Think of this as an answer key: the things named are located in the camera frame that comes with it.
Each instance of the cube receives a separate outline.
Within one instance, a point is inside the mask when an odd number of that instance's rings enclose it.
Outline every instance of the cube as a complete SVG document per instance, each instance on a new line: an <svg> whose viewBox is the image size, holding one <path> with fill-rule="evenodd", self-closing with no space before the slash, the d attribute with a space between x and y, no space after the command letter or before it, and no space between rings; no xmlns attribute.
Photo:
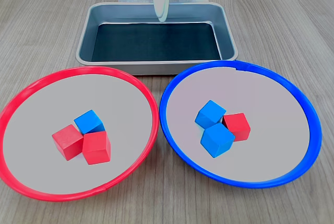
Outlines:
<svg viewBox="0 0 334 224"><path fill-rule="evenodd" d="M205 106L199 110L195 122L202 128L207 129L217 124L224 116L226 110L210 100Z"/></svg>
<svg viewBox="0 0 334 224"><path fill-rule="evenodd" d="M216 158L228 151L234 141L234 135L220 122L204 130L200 143Z"/></svg>
<svg viewBox="0 0 334 224"><path fill-rule="evenodd" d="M82 134L105 131L102 121L93 110L89 110L74 120Z"/></svg>
<svg viewBox="0 0 334 224"><path fill-rule="evenodd" d="M52 138L57 149L66 160L70 160L82 152L84 137L73 125L69 125L53 134Z"/></svg>
<svg viewBox="0 0 334 224"><path fill-rule="evenodd" d="M225 115L222 123L235 136L235 142L248 139L251 128L245 114L237 113Z"/></svg>
<svg viewBox="0 0 334 224"><path fill-rule="evenodd" d="M89 165L109 162L111 144L106 131L84 135L82 154Z"/></svg>

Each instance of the dark tray bottom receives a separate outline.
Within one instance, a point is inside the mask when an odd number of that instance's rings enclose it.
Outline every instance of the dark tray bottom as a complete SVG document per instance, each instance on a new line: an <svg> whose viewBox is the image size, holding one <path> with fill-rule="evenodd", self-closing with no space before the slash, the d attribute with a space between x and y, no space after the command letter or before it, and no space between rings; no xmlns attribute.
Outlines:
<svg viewBox="0 0 334 224"><path fill-rule="evenodd" d="M103 24L92 62L220 60L207 23Z"/></svg>

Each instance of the blue cube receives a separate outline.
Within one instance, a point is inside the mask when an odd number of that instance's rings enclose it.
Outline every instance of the blue cube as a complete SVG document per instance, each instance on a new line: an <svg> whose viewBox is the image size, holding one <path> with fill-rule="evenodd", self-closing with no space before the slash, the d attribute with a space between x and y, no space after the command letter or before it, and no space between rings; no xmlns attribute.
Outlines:
<svg viewBox="0 0 334 224"><path fill-rule="evenodd" d="M82 134L105 131L102 121L93 110L89 110L74 120Z"/></svg>
<svg viewBox="0 0 334 224"><path fill-rule="evenodd" d="M226 110L210 100L205 106L199 110L195 122L207 129L215 124L217 124L220 119L224 116Z"/></svg>
<svg viewBox="0 0 334 224"><path fill-rule="evenodd" d="M234 135L222 123L217 123L204 130L200 143L216 158L231 148L234 139Z"/></svg>

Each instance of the table surface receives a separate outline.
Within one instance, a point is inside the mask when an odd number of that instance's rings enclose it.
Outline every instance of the table surface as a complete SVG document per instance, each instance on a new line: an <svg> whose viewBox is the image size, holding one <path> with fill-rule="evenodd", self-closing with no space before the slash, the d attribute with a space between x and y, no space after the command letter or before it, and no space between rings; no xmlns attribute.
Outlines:
<svg viewBox="0 0 334 224"><path fill-rule="evenodd" d="M75 59L87 9L117 0L0 0L0 110L21 89ZM308 96L323 145L287 185L247 190L189 167L159 131L125 181L75 202L41 202L0 181L0 223L332 223L334 219L334 0L210 0L224 6L239 60L274 70ZM140 77L156 100L173 77Z"/></svg>

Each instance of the tray rim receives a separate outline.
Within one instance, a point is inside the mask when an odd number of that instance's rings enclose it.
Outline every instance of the tray rim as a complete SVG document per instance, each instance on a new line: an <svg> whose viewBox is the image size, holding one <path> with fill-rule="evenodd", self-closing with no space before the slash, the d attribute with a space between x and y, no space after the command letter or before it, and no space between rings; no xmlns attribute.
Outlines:
<svg viewBox="0 0 334 224"><path fill-rule="evenodd" d="M178 145L174 141L169 131L168 124L166 121L166 107L168 104L168 99L170 95L172 94L174 88L183 79L185 79L186 77L188 77L189 75L197 71L215 68L215 67L232 67L239 71L252 72L252 73L264 75L278 82L280 85L282 85L298 101L298 103L302 107L305 113L305 116L307 118L310 137L309 137L309 145L308 145L305 156L299 162L299 164L294 169L292 169L290 172L278 178L268 180L268 181L262 181L262 182L243 182L243 181L230 180L230 179L226 179L224 177L218 176L200 167L198 164L196 164L190 158L188 158L182 152L182 150L178 147ZM292 84L290 81L288 81L281 75L269 69L266 69L264 67L261 67L255 64L251 64L251 63L247 63L247 62L242 62L242 61L237 61L237 60L212 61L212 62L207 62L207 63L203 63L203 64L199 64L199 65L190 67L187 70L181 72L166 87L162 95L161 101L160 101L159 115L160 115L160 124L161 124L162 131L167 141L169 142L170 146L180 156L181 159L183 159L189 166L191 166L198 172L202 173L203 175L213 180L216 180L218 182L228 184L231 186L260 189L260 188L270 188L270 187L276 187L276 186L287 184L289 182L296 180L297 178L301 177L304 173L306 173L312 167L312 165L314 164L314 162L316 161L316 159L318 158L320 154L320 149L321 149L321 144L322 144L321 123L309 99L299 90L299 88L297 88L294 84Z"/></svg>
<svg viewBox="0 0 334 224"><path fill-rule="evenodd" d="M3 152L4 135L12 115L21 106L21 104L24 103L25 100L27 100L31 95L43 89L44 87L62 79L78 75L89 75L89 74L108 75L122 79L132 84L136 88L138 88L141 91L141 93L146 97L147 101L149 102L152 113L152 129L150 137L147 141L147 144L143 152L140 154L137 160L122 174L120 174L119 176L117 176L116 178L112 179L111 181L105 184L102 184L98 187L95 187L93 189L84 192L73 193L73 194L49 194L33 190L23 185L10 172L6 164ZM143 163L143 161L149 155L156 142L158 130L159 130L159 110L157 102L152 92L144 85L144 83L142 83L136 77L124 71L104 66L89 66L89 67L82 66L82 67L74 67L65 70L60 70L58 72L47 75L41 79L38 79L37 81L33 82L32 84L24 88L20 93L18 93L13 99L10 100L7 106L5 106L3 111L0 113L0 178L5 182L5 184L7 184L14 191L29 198L38 199L41 201L66 202L97 195L122 182Z"/></svg>

